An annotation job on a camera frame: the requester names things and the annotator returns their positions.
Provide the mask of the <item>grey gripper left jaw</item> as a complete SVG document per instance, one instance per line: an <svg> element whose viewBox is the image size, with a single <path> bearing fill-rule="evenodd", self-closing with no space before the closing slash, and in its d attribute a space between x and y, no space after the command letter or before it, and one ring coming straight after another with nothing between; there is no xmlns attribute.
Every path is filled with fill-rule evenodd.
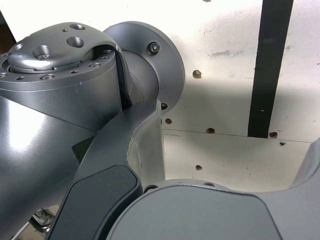
<svg viewBox="0 0 320 240"><path fill-rule="evenodd" d="M117 218L165 180L161 103L137 103L108 122L85 153L47 236L104 240Z"/></svg>

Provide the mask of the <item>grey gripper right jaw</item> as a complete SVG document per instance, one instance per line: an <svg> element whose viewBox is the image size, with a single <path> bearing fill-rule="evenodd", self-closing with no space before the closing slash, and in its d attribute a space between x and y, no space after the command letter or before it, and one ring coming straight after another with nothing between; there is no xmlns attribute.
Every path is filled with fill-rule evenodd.
<svg viewBox="0 0 320 240"><path fill-rule="evenodd" d="M320 237L320 143L313 142L293 185L240 192L168 182L131 203L109 240L317 240Z"/></svg>

